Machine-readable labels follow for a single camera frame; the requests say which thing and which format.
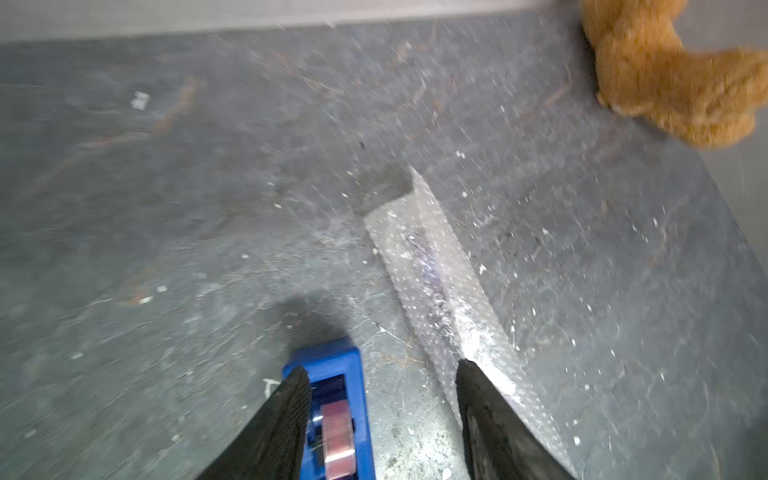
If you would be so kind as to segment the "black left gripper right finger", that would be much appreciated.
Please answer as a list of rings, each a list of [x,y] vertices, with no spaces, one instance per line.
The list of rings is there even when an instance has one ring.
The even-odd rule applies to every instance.
[[[465,463],[472,479],[574,479],[476,363],[459,361],[456,390]]]

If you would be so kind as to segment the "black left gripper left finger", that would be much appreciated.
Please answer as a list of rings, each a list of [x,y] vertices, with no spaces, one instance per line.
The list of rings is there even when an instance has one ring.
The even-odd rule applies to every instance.
[[[230,445],[200,479],[297,479],[311,404],[309,376],[291,370]]]

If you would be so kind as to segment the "blue tape dispenser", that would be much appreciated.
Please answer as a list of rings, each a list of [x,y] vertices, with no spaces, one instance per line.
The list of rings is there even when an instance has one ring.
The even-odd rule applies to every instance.
[[[326,479],[321,434],[321,406],[347,400],[351,410],[356,447],[357,473],[345,479],[373,479],[375,465],[369,426],[363,365],[359,349],[348,337],[309,346],[291,353],[283,368],[287,377],[291,370],[306,369],[311,404],[306,443],[301,462],[301,479]]]

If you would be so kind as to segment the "pink clear tape roll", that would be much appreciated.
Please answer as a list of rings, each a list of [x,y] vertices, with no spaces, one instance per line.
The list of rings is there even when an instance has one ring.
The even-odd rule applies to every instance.
[[[351,410],[347,400],[321,406],[322,448],[327,480],[345,479],[357,473],[356,447]]]

